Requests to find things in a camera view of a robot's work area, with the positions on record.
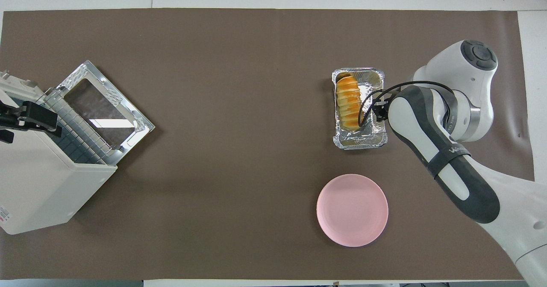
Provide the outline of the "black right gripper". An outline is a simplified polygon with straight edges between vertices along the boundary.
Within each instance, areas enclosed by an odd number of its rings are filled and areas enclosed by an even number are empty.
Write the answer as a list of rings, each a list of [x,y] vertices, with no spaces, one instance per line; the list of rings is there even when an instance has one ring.
[[[375,110],[376,122],[388,120],[390,103],[400,91],[401,89],[385,90],[373,98],[371,108]]]

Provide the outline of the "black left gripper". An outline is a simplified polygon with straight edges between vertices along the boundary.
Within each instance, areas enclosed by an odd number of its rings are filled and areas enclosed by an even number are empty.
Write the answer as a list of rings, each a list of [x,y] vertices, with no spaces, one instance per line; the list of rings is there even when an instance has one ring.
[[[0,104],[0,128],[16,131],[44,131],[61,138],[63,128],[57,125],[57,114],[34,102],[24,101],[20,107]]]

